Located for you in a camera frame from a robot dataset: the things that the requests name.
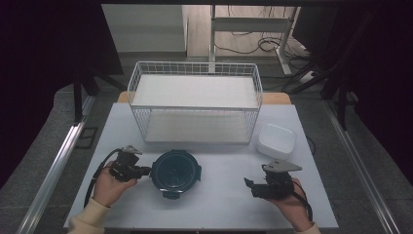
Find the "black curtain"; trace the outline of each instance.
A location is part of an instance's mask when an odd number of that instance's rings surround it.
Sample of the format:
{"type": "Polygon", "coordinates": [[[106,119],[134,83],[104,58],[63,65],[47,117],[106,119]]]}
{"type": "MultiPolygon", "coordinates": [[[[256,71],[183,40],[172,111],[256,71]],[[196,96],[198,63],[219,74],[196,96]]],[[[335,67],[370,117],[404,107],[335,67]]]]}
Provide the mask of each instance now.
{"type": "Polygon", "coordinates": [[[356,112],[406,177],[413,154],[413,7],[384,4],[357,44],[347,69],[356,112]]]}
{"type": "Polygon", "coordinates": [[[46,122],[57,90],[90,68],[123,74],[94,0],[3,0],[0,5],[1,186],[46,122]]]}

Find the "white shelf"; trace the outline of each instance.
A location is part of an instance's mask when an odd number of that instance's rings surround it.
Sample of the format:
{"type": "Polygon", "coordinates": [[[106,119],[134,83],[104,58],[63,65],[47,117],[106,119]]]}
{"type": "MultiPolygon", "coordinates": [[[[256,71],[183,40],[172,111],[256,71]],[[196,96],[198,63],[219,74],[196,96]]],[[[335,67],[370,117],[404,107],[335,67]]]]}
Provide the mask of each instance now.
{"type": "Polygon", "coordinates": [[[131,105],[259,108],[251,77],[164,74],[142,74],[131,105]]]}

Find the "metal rail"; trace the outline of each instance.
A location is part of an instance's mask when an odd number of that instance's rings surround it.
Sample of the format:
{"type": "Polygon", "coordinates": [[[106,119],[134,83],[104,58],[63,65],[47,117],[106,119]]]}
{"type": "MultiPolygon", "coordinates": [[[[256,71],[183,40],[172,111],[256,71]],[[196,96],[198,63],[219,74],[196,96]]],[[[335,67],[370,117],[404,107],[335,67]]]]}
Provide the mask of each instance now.
{"type": "Polygon", "coordinates": [[[358,155],[357,149],[354,146],[349,134],[341,128],[340,123],[338,122],[335,114],[334,106],[332,103],[328,103],[326,100],[323,101],[324,107],[327,109],[330,120],[334,126],[334,129],[337,132],[338,137],[340,138],[343,146],[346,149],[347,154],[349,155],[350,160],[352,161],[353,167],[356,170],[358,178],[371,202],[373,209],[375,210],[377,216],[380,219],[380,222],[383,225],[386,233],[395,234],[400,233],[397,228],[397,225],[394,222],[393,215],[386,204],[383,196],[380,194],[376,185],[374,184],[373,179],[365,168],[360,156],[358,155]]]}
{"type": "Polygon", "coordinates": [[[82,132],[85,122],[88,118],[88,114],[94,104],[94,97],[87,97],[83,104],[83,117],[79,124],[72,126],[69,133],[66,136],[48,174],[43,180],[36,197],[30,205],[23,221],[20,224],[18,234],[20,233],[33,233],[42,217],[43,211],[56,188],[57,182],[66,166],[67,160],[75,146],[76,140],[82,132]]]}

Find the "floor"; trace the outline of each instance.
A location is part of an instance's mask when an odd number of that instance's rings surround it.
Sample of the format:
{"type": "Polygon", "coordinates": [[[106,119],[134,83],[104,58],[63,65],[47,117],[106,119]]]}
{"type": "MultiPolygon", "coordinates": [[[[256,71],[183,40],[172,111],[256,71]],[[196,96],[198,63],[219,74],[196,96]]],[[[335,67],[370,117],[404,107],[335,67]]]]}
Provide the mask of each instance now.
{"type": "MultiPolygon", "coordinates": [[[[299,52],[300,47],[291,46],[299,52]]],[[[207,61],[205,56],[188,58],[169,55],[120,55],[125,76],[114,77],[119,82],[128,84],[135,63],[145,60],[207,61]]],[[[283,77],[278,61],[273,57],[242,57],[236,55],[219,56],[222,62],[253,62],[258,65],[265,92],[278,92],[289,78],[283,77]]],[[[294,61],[296,67],[302,67],[304,60],[294,61]]],[[[34,233],[65,233],[62,228],[73,200],[77,194],[84,173],[93,156],[98,137],[104,127],[111,104],[116,102],[120,93],[116,88],[96,78],[100,93],[96,97],[86,128],[95,130],[95,140],[80,139],[66,164],[56,189],[38,220],[34,233]]],[[[362,179],[357,173],[357,165],[346,151],[339,138],[339,133],[326,106],[334,107],[334,100],[325,101],[319,96],[322,83],[290,96],[296,106],[303,129],[309,137],[309,145],[315,151],[314,158],[330,200],[330,205],[339,223],[338,229],[322,229],[322,233],[389,233],[385,231],[374,207],[374,202],[367,195],[362,179]]],[[[49,168],[73,124],[74,104],[71,86],[58,91],[55,107],[50,117],[34,140],[19,167],[9,181],[0,190],[0,233],[16,233],[27,213],[33,198],[43,182],[49,168]]],[[[392,157],[380,145],[376,138],[365,128],[354,112],[354,106],[347,107],[347,134],[357,150],[368,175],[374,181],[385,204],[393,214],[398,232],[413,233],[413,188],[402,175],[392,157]]],[[[107,230],[107,233],[129,233],[120,230],[107,230]]],[[[292,230],[280,230],[271,233],[292,233],[292,230]]]]}

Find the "white table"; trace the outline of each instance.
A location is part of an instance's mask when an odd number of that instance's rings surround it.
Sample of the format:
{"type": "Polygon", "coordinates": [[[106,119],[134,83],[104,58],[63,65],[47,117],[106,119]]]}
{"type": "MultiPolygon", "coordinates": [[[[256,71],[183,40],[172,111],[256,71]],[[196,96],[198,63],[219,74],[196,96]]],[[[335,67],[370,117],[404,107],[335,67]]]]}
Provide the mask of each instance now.
{"type": "Polygon", "coordinates": [[[105,227],[134,230],[275,230],[290,228],[280,211],[254,198],[244,177],[265,183],[262,164],[272,158],[259,153],[262,126],[276,124],[297,133],[289,162],[303,167],[300,178],[319,227],[338,227],[294,105],[263,105],[249,145],[146,144],[128,104],[115,103],[68,218],[83,209],[88,185],[98,164],[115,148],[132,144],[143,155],[139,166],[152,166],[163,153],[185,149],[202,166],[202,178],[178,200],[163,198],[150,177],[143,177],[112,206],[105,227]]]}

